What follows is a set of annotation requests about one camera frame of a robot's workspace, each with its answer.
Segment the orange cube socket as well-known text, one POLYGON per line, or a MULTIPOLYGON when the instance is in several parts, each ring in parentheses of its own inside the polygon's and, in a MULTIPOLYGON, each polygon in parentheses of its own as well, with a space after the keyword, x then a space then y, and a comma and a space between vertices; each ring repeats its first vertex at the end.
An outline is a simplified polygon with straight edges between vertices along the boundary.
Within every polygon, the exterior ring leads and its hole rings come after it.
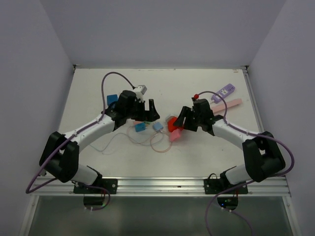
POLYGON ((179 130, 183 130, 184 128, 183 127, 179 127, 179 126, 175 126, 174 125, 174 122, 177 120, 177 117, 176 116, 168 116, 166 118, 166 124, 167 124, 167 129, 170 133, 172 133, 173 131, 175 131, 176 129, 179 129, 179 130))

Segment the light blue usb charger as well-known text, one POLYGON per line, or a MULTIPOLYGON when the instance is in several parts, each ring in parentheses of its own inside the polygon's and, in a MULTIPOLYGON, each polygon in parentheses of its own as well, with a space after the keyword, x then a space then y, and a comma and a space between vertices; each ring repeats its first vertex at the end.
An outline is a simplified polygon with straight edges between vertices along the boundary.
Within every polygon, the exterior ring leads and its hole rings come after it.
POLYGON ((153 124, 153 129, 154 129, 156 132, 162 131, 162 130, 163 130, 163 125, 162 125, 160 122, 155 122, 155 123, 153 124))

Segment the blue cube socket adapter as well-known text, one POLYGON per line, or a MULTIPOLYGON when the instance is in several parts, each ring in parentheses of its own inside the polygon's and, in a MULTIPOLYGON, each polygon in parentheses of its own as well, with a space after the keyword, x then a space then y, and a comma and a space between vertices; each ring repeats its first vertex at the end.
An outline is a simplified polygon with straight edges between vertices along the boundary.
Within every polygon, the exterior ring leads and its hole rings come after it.
POLYGON ((107 105, 108 107, 113 104, 116 103, 118 101, 118 95, 117 94, 111 94, 106 96, 106 100, 107 100, 107 105))

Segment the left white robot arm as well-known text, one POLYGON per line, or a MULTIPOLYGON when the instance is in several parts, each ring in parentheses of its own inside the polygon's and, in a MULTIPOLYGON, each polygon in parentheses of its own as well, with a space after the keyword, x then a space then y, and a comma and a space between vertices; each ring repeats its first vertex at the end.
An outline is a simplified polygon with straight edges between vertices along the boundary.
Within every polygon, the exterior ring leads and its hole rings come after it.
POLYGON ((101 174, 91 167, 79 163, 79 154, 100 137, 112 133, 125 125, 128 119, 153 122, 160 118, 153 99, 149 109, 138 94, 124 90, 118 100, 91 122, 73 131, 52 133, 39 161, 40 166, 61 182, 80 182, 91 193, 101 190, 101 174))

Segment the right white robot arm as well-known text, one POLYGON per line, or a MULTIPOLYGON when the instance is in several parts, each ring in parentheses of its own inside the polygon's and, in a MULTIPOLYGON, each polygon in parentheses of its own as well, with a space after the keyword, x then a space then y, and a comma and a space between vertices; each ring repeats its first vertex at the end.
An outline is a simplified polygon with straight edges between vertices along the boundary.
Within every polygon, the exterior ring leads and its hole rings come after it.
POLYGON ((252 135, 231 127, 224 116, 214 115, 206 99, 193 101, 193 107, 184 106, 174 126, 196 132, 200 127, 212 136, 220 137, 243 151, 244 164, 220 174, 219 187, 232 192, 237 184, 245 181, 261 182, 285 168, 285 160, 269 132, 252 135))

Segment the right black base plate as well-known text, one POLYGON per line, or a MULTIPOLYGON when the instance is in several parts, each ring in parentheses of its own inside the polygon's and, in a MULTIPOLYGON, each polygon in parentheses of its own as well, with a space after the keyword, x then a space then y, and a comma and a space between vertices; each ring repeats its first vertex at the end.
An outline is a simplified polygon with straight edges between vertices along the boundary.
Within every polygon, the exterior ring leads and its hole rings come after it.
POLYGON ((244 184, 245 182, 242 182, 242 186, 236 189, 236 185, 230 184, 228 180, 218 177, 215 173, 203 179, 204 192, 206 195, 215 195, 230 188, 233 189, 227 192, 227 194, 248 194, 248 188, 244 184))

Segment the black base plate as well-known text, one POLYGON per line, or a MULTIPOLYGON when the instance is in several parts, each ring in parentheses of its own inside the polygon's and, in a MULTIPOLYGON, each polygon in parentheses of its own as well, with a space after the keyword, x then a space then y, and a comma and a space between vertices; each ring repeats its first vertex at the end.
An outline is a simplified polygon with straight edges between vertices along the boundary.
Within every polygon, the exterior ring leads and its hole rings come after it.
POLYGON ((215 195, 230 188, 233 189, 227 192, 227 194, 248 194, 248 188, 244 184, 245 182, 242 182, 242 186, 236 189, 236 185, 230 184, 228 180, 218 177, 215 173, 203 179, 204 192, 206 195, 215 195))
POLYGON ((73 193, 75 194, 101 194, 106 189, 110 194, 116 194, 118 188, 118 180, 116 178, 102 178, 96 180, 91 186, 85 186, 82 183, 74 185, 73 193))

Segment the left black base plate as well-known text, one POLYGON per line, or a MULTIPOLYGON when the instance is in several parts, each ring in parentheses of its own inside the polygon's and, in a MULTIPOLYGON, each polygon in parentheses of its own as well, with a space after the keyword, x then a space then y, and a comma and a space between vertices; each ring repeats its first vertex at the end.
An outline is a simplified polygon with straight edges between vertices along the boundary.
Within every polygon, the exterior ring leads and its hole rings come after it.
POLYGON ((85 186, 82 183, 74 185, 73 193, 75 194, 101 194, 106 189, 110 194, 116 194, 118 188, 118 180, 116 178, 102 178, 96 180, 91 186, 85 186))

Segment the aluminium mounting rail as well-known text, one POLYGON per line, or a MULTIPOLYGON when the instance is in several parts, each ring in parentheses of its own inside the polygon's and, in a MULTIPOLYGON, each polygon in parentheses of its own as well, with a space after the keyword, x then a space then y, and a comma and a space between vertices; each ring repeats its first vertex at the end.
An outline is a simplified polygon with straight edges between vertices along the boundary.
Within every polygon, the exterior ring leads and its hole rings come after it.
MULTIPOLYGON (((119 197, 212 197, 206 194, 202 177, 115 177, 110 186, 119 197)), ((39 196, 70 196, 74 194, 74 184, 54 181, 31 194, 27 213, 22 223, 20 236, 29 234, 39 196)), ((281 197, 287 214, 291 205, 288 184, 284 177, 269 178, 261 183, 248 186, 248 194, 239 197, 281 197)))

